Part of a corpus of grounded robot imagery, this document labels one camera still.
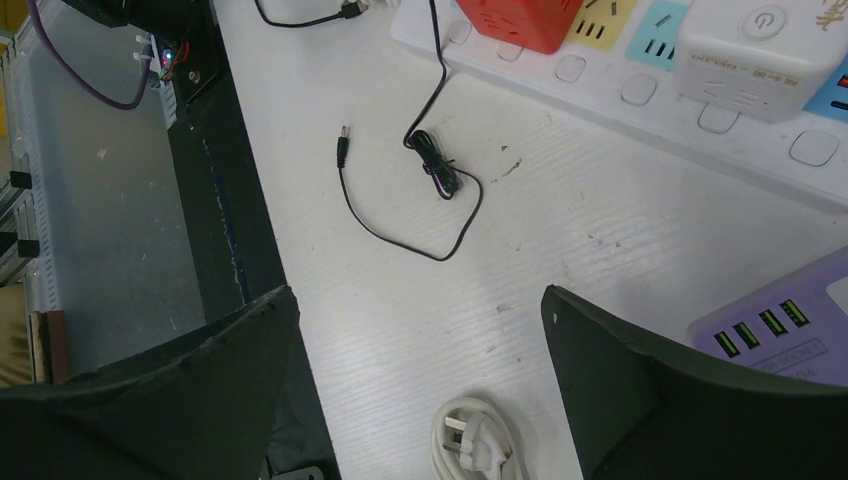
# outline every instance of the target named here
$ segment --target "white table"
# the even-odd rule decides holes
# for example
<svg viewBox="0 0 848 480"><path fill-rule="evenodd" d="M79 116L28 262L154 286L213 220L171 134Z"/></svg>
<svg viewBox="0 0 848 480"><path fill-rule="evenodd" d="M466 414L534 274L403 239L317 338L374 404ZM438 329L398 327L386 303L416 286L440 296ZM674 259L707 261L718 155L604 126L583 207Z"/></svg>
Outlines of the white table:
<svg viewBox="0 0 848 480"><path fill-rule="evenodd" d="M401 146L437 64L392 41L390 8L282 30L249 0L215 3L346 480L433 478L432 415L466 394L511 420L530 478L580 478L539 314L545 286L684 341L692 320L848 238L842 217L458 74L422 126L486 198L452 261L413 256L350 216L335 142L350 125L347 179L367 222L446 252L476 191L438 200ZM335 11L266 3L281 20Z"/></svg>

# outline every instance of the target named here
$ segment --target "black cable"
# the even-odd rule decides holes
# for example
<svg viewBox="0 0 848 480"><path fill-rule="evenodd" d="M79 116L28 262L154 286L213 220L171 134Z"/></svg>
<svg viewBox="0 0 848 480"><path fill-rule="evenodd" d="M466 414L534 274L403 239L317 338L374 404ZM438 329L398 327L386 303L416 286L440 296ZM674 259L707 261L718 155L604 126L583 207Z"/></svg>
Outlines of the black cable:
<svg viewBox="0 0 848 480"><path fill-rule="evenodd" d="M312 20L310 22L303 23L283 23L283 22L275 22L268 18L268 15L265 14L265 9L262 8L262 3L260 0L253 0L253 3L256 4L256 9L259 10L259 16L262 17L262 20L271 25L272 27L279 28L306 28L306 27L314 27L315 25L321 25L322 23L332 22L333 20L349 20L351 18L358 17L365 13L365 10L368 10L368 6L359 2L345 2L342 4L341 10L339 13L335 15L330 15L329 17L319 18L317 20Z"/></svg>
<svg viewBox="0 0 848 480"><path fill-rule="evenodd" d="M453 166L453 160L445 160L444 156L442 156L439 148L436 146L436 143L433 141L433 138L427 132L423 130L416 130L418 125L427 116L427 113L433 107L433 104L436 103L436 99L439 97L439 94L442 93L442 89L445 87L445 83L447 83L448 79L448 67L445 64L445 59L442 56L442 42L441 42L441 34L439 33L439 21L438 15L436 14L436 1L430 0L430 14L433 21L433 35L436 40L436 57L439 59L439 64L442 66L442 77L439 80L438 85L436 85L436 89L433 91L433 94L430 95L430 99L427 100L427 103L424 104L424 108L421 109L421 112L415 117L415 120L410 125L409 130L407 130L406 135L403 137L403 145L410 149L415 150L418 155L421 157L421 160L424 162L424 172L427 173L432 179L433 183L436 185L436 191L439 193L439 196L445 200L452 200L456 195L456 192L459 191L461 184L459 182L459 177L457 174L464 175L477 184L477 188L480 191L480 196L477 198L477 205L474 206L474 210L471 212L471 215L466 220L465 225L463 225L462 230L459 232L459 236L456 239L456 243L454 243L451 251L445 255L444 257L437 257L433 254L427 253L423 250L419 250L415 247L411 247L405 243L401 243L397 240L392 240L384 235L381 235L374 230L372 230L362 219L359 218L359 215L356 214L356 210L353 208L353 205L350 201L350 195L347 191L347 185L345 184L344 178L344 167L347 161L347 152L348 147L350 145L350 139L347 136L347 127L342 128L342 135L339 137L336 158L337 158L337 166L339 168L339 181L342 185L342 193L344 193L345 202L347 203L347 208L350 209L350 213L353 214L353 218L362 225L362 228L368 231L371 235L379 238L380 240L394 245L396 247L402 248L408 252L412 252L417 255L421 255L422 257L429 258L430 260L434 260L436 262L446 262L450 260L456 252L459 250L459 247L462 245L462 241L465 239L465 234L468 233L468 229L471 228L471 224L474 223L474 219L477 218L477 213L480 212L480 207L483 205L483 183L480 182L480 179L475 177L474 175L460 170Z"/></svg>

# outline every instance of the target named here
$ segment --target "red cube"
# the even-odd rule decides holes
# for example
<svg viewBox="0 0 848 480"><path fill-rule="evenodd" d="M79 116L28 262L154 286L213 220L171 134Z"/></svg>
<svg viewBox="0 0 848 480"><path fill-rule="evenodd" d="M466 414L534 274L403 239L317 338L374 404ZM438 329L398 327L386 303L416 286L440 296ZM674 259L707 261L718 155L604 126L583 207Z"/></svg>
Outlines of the red cube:
<svg viewBox="0 0 848 480"><path fill-rule="evenodd" d="M542 53L562 45L583 0L456 0L477 29Z"/></svg>

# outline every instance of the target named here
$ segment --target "blue outlet panel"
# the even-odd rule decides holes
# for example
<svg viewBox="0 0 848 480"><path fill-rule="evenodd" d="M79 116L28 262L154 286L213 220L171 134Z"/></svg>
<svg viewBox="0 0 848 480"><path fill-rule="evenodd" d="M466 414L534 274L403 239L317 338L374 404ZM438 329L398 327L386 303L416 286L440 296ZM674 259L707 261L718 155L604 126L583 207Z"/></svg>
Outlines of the blue outlet panel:
<svg viewBox="0 0 848 480"><path fill-rule="evenodd" d="M674 68L677 30L687 10L688 5L666 0L652 3L627 47L627 59L670 72Z"/></svg>
<svg viewBox="0 0 848 480"><path fill-rule="evenodd" d="M815 115L848 123L848 57L827 79L804 110Z"/></svg>

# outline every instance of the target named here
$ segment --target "green usb port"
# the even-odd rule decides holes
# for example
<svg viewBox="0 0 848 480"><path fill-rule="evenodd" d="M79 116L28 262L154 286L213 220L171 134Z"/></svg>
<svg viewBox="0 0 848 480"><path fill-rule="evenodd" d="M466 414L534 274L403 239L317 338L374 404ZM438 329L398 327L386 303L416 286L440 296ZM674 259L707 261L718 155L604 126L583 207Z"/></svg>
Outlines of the green usb port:
<svg viewBox="0 0 848 480"><path fill-rule="evenodd" d="M792 300L787 300L781 303L780 308L786 312L786 315L789 316L789 319L792 320L792 323L794 323L796 327L800 328L804 325L809 325L810 321L807 320L806 315L801 313L801 309L798 308L798 305L795 305L795 302Z"/></svg>
<svg viewBox="0 0 848 480"><path fill-rule="evenodd" d="M736 355L739 355L739 349L736 348L736 345L733 344L733 340L727 336L724 332L718 332L713 335L719 345L721 345L721 349L724 350L724 353L727 354L728 357L733 358Z"/></svg>
<svg viewBox="0 0 848 480"><path fill-rule="evenodd" d="M769 330L771 330L771 333L773 333L775 337L779 337L784 333L789 333L789 331L786 330L786 327L784 327L783 324L780 323L780 320L778 320L777 317L775 317L774 314L771 313L771 310L766 310L765 312L761 313L760 318L763 319L763 322L766 324L767 327L769 327Z"/></svg>
<svg viewBox="0 0 848 480"><path fill-rule="evenodd" d="M745 322L737 323L733 326L733 329L736 330L736 333L739 334L739 337L742 338L742 341L745 342L745 345L747 345L749 349L760 346L760 341L757 340L757 337L754 335L754 332L748 328L748 325L745 325Z"/></svg>

